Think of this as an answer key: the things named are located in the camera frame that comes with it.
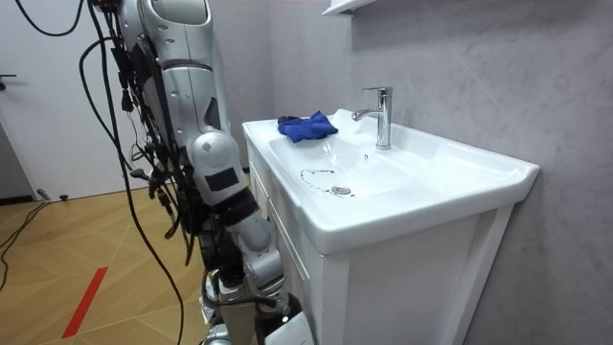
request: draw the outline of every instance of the shelf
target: shelf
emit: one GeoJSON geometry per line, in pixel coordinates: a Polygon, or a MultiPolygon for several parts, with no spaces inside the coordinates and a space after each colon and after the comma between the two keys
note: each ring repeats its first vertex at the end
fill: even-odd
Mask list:
{"type": "Polygon", "coordinates": [[[370,4],[376,0],[332,0],[330,6],[323,15],[353,14],[353,10],[370,4]]]}

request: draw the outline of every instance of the wooden floor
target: wooden floor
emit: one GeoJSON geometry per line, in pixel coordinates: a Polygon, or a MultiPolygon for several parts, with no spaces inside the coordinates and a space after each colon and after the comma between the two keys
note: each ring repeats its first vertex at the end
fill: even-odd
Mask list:
{"type": "MultiPolygon", "coordinates": [[[[139,218],[181,290],[186,307],[183,344],[207,327],[198,305],[203,265],[189,267],[180,234],[163,235],[170,219],[146,190],[134,191],[139,218]]],[[[0,242],[35,204],[0,207],[0,242]]],[[[170,284],[139,237],[124,193],[56,202],[43,209],[6,256],[9,279],[0,292],[3,345],[171,345],[179,308],[170,284]],[[76,335],[62,339],[97,270],[108,267],[76,335]]]]}

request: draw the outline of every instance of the sink countertop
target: sink countertop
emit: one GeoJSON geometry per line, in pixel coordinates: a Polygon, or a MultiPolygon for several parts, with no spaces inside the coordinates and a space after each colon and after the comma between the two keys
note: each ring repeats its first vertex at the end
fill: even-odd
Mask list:
{"type": "Polygon", "coordinates": [[[354,122],[345,109],[329,119],[337,134],[296,144],[277,130],[277,120],[243,124],[325,255],[512,205],[527,196],[539,171],[399,125],[392,128],[393,147],[378,150],[376,119],[354,122]],[[339,195],[334,186],[351,191],[339,195]]]}

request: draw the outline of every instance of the sink drain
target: sink drain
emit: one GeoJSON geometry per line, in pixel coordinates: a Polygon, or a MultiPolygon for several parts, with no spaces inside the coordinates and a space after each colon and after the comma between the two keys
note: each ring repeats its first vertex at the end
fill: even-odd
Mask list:
{"type": "Polygon", "coordinates": [[[332,192],[336,195],[346,196],[347,194],[351,193],[352,190],[345,186],[334,186],[332,187],[332,192]]]}

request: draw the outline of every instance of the chrome faucet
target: chrome faucet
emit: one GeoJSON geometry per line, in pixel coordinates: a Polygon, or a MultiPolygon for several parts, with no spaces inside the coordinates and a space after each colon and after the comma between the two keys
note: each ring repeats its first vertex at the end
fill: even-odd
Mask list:
{"type": "Polygon", "coordinates": [[[362,120],[366,115],[375,115],[377,118],[376,148],[388,150],[392,144],[392,86],[368,87],[362,89],[376,90],[379,107],[359,110],[352,114],[354,121],[362,120]]]}

